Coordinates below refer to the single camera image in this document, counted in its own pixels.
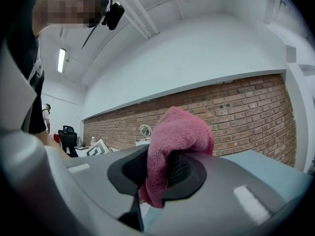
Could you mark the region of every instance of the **person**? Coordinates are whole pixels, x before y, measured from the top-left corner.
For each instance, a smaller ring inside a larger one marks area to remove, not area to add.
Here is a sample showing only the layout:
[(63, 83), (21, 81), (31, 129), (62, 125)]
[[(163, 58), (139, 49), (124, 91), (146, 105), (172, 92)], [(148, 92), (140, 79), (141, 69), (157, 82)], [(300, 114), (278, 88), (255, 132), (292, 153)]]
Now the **person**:
[(40, 61), (39, 36), (52, 25), (77, 28), (95, 26), (109, 0), (29, 0), (6, 35), (6, 42), (16, 65), (37, 96), (22, 125), (44, 145), (53, 146), (63, 159), (70, 158), (48, 135), (42, 117), (41, 91), (44, 71)]
[(49, 104), (42, 105), (42, 113), (43, 113), (43, 119), (46, 122), (47, 126), (47, 133), (50, 133), (50, 122), (49, 122), (49, 115), (50, 115), (51, 107)]

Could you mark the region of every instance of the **white ceiling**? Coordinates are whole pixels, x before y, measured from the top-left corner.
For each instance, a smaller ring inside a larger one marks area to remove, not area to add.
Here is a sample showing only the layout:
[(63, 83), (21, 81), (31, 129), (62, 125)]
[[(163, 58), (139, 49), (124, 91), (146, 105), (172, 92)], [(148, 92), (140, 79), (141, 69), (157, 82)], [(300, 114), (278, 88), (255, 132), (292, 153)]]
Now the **white ceiling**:
[[(175, 0), (139, 1), (152, 18), (159, 32), (182, 19)], [(125, 0), (125, 2), (140, 17), (154, 37), (155, 32), (135, 3), (132, 0)], [(225, 12), (224, 0), (179, 0), (179, 4), (185, 20), (205, 14)], [(134, 19), (130, 11), (126, 10), (125, 13)], [(63, 79), (66, 78), (86, 87), (124, 51), (147, 41), (125, 17), (122, 17), (117, 28), (113, 31), (99, 25), (83, 49), (81, 49), (83, 43), (92, 29), (69, 29), (65, 39), (60, 37), (61, 29), (61, 27), (49, 27), (41, 35), (41, 58), (46, 77), (55, 79), (62, 76)], [(60, 48), (67, 50), (67, 62), (62, 75), (57, 72)]]

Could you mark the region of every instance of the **fluorescent light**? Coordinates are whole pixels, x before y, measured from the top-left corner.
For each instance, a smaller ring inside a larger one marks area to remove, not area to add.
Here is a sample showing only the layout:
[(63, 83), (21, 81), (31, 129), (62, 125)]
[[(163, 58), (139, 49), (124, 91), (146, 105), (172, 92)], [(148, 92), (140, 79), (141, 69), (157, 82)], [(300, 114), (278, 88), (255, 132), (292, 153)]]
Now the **fluorescent light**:
[(58, 60), (58, 72), (63, 72), (63, 61), (65, 57), (65, 49), (60, 49), (59, 51), (59, 60)]

